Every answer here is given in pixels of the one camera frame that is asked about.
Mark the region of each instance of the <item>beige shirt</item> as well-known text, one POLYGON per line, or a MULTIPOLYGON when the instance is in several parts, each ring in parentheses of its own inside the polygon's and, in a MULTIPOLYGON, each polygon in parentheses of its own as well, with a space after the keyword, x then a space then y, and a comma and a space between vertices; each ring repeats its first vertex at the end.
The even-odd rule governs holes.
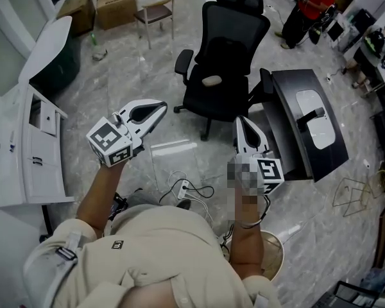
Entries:
POLYGON ((80 232, 87 242, 78 250, 78 263, 61 283, 53 307, 122 307, 126 294, 152 284, 172 289, 179 308, 251 308, 257 294, 267 299, 264 307, 280 307, 268 279, 239 278, 201 216, 168 206, 135 208, 136 216, 115 218, 110 236, 96 239, 88 224, 70 219, 35 249, 31 257, 55 250, 71 232, 80 232))

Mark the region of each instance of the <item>shirt logo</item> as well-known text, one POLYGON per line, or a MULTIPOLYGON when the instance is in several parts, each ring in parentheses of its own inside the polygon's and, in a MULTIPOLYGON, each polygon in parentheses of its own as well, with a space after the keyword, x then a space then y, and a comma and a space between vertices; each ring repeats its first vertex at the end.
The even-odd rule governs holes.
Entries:
POLYGON ((121 248, 123 247, 123 243, 124 241, 115 241, 111 249, 121 250, 121 248))

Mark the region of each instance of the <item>black office chair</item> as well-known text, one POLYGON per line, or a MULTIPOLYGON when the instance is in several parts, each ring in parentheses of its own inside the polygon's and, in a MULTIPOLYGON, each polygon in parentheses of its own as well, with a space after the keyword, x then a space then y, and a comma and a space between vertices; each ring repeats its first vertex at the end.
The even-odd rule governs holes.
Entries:
POLYGON ((237 116, 248 116, 248 109, 259 97, 248 93, 248 78, 255 50, 270 28, 262 16, 262 0, 217 0, 203 5, 203 37, 200 52, 190 78, 187 71, 192 50, 183 50, 177 58, 175 73, 183 76, 187 86, 183 105, 174 113, 187 109, 207 117, 207 128, 201 140, 208 140, 211 121, 232 122, 237 116), (222 82, 206 87, 202 80, 218 75, 222 82))

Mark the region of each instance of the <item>sneaker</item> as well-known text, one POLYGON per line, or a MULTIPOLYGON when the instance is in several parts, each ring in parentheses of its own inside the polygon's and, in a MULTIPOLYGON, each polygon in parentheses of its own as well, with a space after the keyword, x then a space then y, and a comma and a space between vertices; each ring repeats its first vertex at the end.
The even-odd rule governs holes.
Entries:
POLYGON ((190 207, 191 207, 191 200, 188 199, 188 198, 185 198, 183 200, 181 200, 177 205, 176 207, 180 208, 180 209, 184 209, 184 210, 189 210, 190 207))

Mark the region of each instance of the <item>black desk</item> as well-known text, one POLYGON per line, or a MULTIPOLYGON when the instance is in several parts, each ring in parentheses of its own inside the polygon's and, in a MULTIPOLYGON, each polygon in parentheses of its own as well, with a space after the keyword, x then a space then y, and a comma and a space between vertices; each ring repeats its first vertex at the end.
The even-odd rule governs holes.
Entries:
POLYGON ((284 176, 286 180, 317 182, 348 160, 332 107, 313 70, 275 71, 271 79, 274 93, 262 105, 277 143, 284 176), (309 121, 300 130, 297 120, 320 107, 325 110, 324 117, 309 121))

